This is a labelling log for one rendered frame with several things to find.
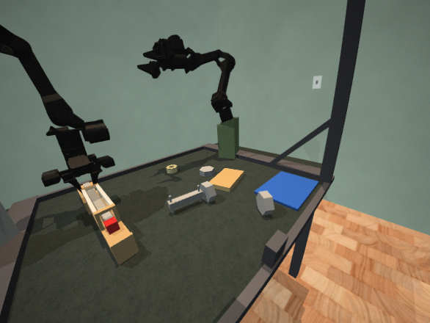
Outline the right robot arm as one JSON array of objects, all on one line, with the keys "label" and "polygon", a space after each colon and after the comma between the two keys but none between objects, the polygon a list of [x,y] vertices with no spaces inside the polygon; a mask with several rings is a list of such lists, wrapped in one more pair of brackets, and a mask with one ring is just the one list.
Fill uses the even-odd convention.
[{"label": "right robot arm", "polygon": [[[227,99],[226,95],[230,72],[232,71],[232,69],[234,69],[236,64],[234,57],[232,57],[229,53],[222,52],[219,49],[205,54],[195,53],[189,47],[187,49],[184,48],[183,40],[180,39],[178,35],[172,35],[168,37],[168,39],[160,38],[158,42],[154,43],[153,50],[157,49],[159,45],[163,43],[164,40],[168,40],[171,42],[173,50],[178,56],[179,66],[177,69],[184,69],[186,73],[195,70],[196,67],[198,65],[201,65],[202,63],[205,64],[212,61],[215,61],[217,63],[218,67],[220,67],[222,71],[218,86],[218,90],[220,91],[217,90],[217,92],[212,95],[211,105],[216,111],[216,113],[219,113],[222,123],[235,118],[233,117],[232,112],[230,110],[230,107],[232,107],[233,104]],[[189,58],[187,58],[189,54],[190,56]],[[222,62],[219,61],[220,57],[224,58]]]}]

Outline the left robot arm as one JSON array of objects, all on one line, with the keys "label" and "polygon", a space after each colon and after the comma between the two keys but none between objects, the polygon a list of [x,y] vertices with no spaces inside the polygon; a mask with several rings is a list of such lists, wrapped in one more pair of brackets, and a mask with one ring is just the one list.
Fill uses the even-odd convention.
[{"label": "left robot arm", "polygon": [[[56,135],[61,150],[80,148],[84,145],[79,131],[82,132],[85,142],[88,141],[90,144],[110,140],[109,130],[103,120],[84,122],[75,115],[66,101],[53,88],[29,43],[2,25],[0,25],[0,53],[19,59],[32,83],[34,82],[51,122],[54,125],[62,126],[61,128],[50,126],[46,133],[46,136]],[[65,126],[75,129],[69,130]],[[66,154],[66,165],[69,171],[72,170],[74,177],[92,173],[92,168],[98,165],[95,154],[87,156],[84,150],[79,153],[80,155],[77,156]]]}]

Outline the cream roll of tape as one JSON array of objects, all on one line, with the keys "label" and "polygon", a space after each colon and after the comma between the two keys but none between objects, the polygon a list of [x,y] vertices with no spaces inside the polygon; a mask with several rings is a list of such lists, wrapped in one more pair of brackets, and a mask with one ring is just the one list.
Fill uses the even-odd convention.
[{"label": "cream roll of tape", "polygon": [[172,164],[167,166],[167,173],[176,173],[177,171],[178,171],[177,165]]}]

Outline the grey square stick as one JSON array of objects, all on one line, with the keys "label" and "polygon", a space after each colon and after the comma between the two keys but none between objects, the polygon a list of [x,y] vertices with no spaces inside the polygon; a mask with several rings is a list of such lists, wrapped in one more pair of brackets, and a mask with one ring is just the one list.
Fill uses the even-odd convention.
[{"label": "grey square stick", "polygon": [[100,215],[101,216],[101,218],[102,218],[102,220],[103,221],[106,221],[106,220],[108,220],[108,219],[110,219],[110,218],[112,218],[113,216],[112,216],[112,214],[108,211],[108,212],[106,212],[105,214],[102,214],[102,215]]}]

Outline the red cube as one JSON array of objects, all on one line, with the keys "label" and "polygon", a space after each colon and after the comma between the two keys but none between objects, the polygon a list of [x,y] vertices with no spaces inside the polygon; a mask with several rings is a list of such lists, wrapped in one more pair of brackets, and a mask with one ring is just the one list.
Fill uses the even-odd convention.
[{"label": "red cube", "polygon": [[120,229],[120,226],[114,217],[104,221],[103,223],[106,226],[109,235]]}]

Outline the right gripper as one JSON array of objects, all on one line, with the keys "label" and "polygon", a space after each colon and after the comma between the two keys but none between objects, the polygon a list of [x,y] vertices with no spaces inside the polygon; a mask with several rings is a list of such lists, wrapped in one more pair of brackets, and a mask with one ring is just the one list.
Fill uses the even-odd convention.
[{"label": "right gripper", "polygon": [[168,40],[164,40],[157,49],[143,53],[143,56],[157,60],[152,62],[150,61],[148,64],[137,65],[140,70],[152,75],[153,79],[157,79],[160,76],[160,67],[163,71],[166,69],[174,71],[174,69],[177,69],[179,66],[178,56],[175,54],[172,44]]}]

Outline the blue flat rectangular slab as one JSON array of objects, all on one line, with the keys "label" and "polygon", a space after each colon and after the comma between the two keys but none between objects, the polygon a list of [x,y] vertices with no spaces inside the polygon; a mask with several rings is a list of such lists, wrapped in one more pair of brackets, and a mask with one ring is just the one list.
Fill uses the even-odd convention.
[{"label": "blue flat rectangular slab", "polygon": [[274,202],[298,211],[317,185],[318,181],[281,171],[254,193],[268,191]]}]

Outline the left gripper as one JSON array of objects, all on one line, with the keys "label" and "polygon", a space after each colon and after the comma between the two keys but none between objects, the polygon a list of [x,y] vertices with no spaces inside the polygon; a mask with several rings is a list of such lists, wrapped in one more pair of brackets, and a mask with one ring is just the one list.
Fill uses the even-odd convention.
[{"label": "left gripper", "polygon": [[[87,154],[84,145],[81,146],[80,148],[74,148],[74,149],[70,149],[70,150],[61,150],[62,154],[65,158],[66,161],[66,154],[71,154],[71,156],[77,156],[80,155],[79,151],[84,150],[85,153]],[[113,167],[115,166],[114,163],[114,159],[111,158],[110,156],[102,156],[97,158],[99,165],[96,167],[93,167],[93,172],[90,173],[91,178],[92,178],[92,183],[93,184],[97,184],[98,183],[98,175],[99,173],[103,172],[103,170],[101,169],[102,167],[108,168],[108,167]],[[63,170],[63,171],[58,171],[58,169],[55,170],[50,170],[48,172],[44,172],[42,174],[42,182],[44,184],[44,186],[51,186],[54,184],[58,184],[61,181],[61,178],[63,179],[64,184],[66,183],[70,183],[72,185],[75,186],[75,188],[77,188],[77,190],[81,192],[81,186],[79,185],[78,181],[76,180],[76,178],[73,176],[72,172],[69,170]]]}]

